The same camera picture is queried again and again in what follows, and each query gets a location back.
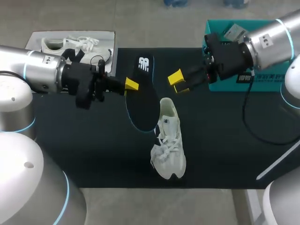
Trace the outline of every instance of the white shoe box lid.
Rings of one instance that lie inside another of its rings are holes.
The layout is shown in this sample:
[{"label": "white shoe box lid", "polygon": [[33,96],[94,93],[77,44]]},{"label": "white shoe box lid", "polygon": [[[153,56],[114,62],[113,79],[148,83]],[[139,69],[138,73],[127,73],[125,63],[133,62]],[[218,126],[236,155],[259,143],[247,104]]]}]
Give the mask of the white shoe box lid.
[{"label": "white shoe box lid", "polygon": [[26,49],[41,51],[42,38],[64,39],[72,37],[91,37],[99,40],[99,46],[108,48],[112,51],[110,59],[106,62],[105,71],[109,76],[116,76],[118,47],[116,43],[115,31],[99,30],[53,30],[53,31],[35,31],[27,42]]}]

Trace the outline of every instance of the concrete floor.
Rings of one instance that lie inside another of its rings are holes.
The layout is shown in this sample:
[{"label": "concrete floor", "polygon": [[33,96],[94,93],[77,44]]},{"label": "concrete floor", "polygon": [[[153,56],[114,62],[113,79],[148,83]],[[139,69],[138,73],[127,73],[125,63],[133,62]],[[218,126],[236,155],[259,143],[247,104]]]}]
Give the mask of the concrete floor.
[{"label": "concrete floor", "polygon": [[[207,19],[275,19],[298,0],[252,0],[224,8],[222,0],[0,0],[0,44],[25,47],[37,30],[115,30],[119,47],[200,47]],[[237,225],[230,190],[83,189],[87,225]]]}]

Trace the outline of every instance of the black mat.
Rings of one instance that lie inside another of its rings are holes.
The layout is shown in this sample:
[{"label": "black mat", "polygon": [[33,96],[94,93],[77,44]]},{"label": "black mat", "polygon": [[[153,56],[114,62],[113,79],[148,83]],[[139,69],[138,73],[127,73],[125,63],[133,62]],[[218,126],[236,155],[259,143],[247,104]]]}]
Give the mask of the black mat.
[{"label": "black mat", "polygon": [[[132,61],[149,51],[155,58],[154,86],[160,98],[177,108],[186,174],[166,181],[150,164],[154,133],[142,133],[130,122],[125,98],[113,93],[89,111],[76,109],[66,94],[34,96],[38,142],[71,179],[85,188],[265,188],[300,165],[293,153],[261,182],[257,175],[289,146],[274,147],[250,136],[241,121],[244,93],[210,92],[207,85],[176,95],[167,76],[179,66],[201,60],[200,49],[119,49],[117,76],[132,74]],[[251,93],[247,120],[260,136],[285,141],[299,132],[300,120],[280,107],[277,93]]]}]

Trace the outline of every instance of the black insole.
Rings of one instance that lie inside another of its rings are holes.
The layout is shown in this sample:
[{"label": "black insole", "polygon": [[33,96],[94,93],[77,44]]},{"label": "black insole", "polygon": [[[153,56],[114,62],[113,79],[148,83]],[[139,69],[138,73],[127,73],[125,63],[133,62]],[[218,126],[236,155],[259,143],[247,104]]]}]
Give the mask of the black insole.
[{"label": "black insole", "polygon": [[154,57],[143,53],[136,57],[131,80],[139,90],[127,90],[126,106],[132,124],[140,131],[152,131],[158,123],[160,103],[153,87]]}]

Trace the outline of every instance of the black cable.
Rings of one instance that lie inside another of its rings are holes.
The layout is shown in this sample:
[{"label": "black cable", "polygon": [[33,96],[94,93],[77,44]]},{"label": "black cable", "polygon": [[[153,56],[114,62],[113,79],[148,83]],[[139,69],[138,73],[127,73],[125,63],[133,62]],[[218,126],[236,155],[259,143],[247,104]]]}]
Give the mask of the black cable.
[{"label": "black cable", "polygon": [[103,57],[102,57],[101,55],[95,55],[95,56],[93,56],[93,57],[90,59],[90,65],[92,65],[92,60],[93,60],[93,58],[95,58],[95,57],[97,57],[97,56],[100,56],[100,57],[103,59]]},{"label": "black cable", "polygon": [[257,140],[259,140],[261,142],[264,142],[264,143],[267,143],[267,144],[272,144],[272,145],[281,145],[282,146],[282,145],[293,144],[294,142],[298,141],[300,139],[300,135],[295,137],[294,139],[288,141],[288,142],[271,142],[271,141],[268,141],[268,140],[265,140],[265,139],[259,137],[257,134],[255,134],[251,130],[251,128],[249,127],[249,125],[246,122],[246,106],[247,106],[247,102],[248,102],[248,99],[249,99],[249,94],[250,94],[250,91],[251,91],[251,88],[252,88],[252,85],[253,85],[253,81],[254,81],[254,76],[251,76],[251,82],[250,82],[250,85],[249,85],[248,90],[246,92],[245,99],[244,99],[244,104],[243,104],[243,108],[242,108],[242,120],[243,120],[243,123],[244,123],[247,131],[253,137],[255,137]]},{"label": "black cable", "polygon": [[13,75],[19,79],[21,79],[22,81],[24,81],[25,83],[28,84],[28,86],[30,87],[31,90],[33,90],[34,92],[38,93],[38,94],[47,94],[47,92],[45,91],[40,91],[40,90],[37,90],[34,88],[34,86],[31,84],[30,81],[28,80],[25,80],[21,75],[15,73],[15,72],[11,72],[11,71],[6,71],[6,70],[1,70],[0,71],[0,74],[10,74],[10,75]]}]

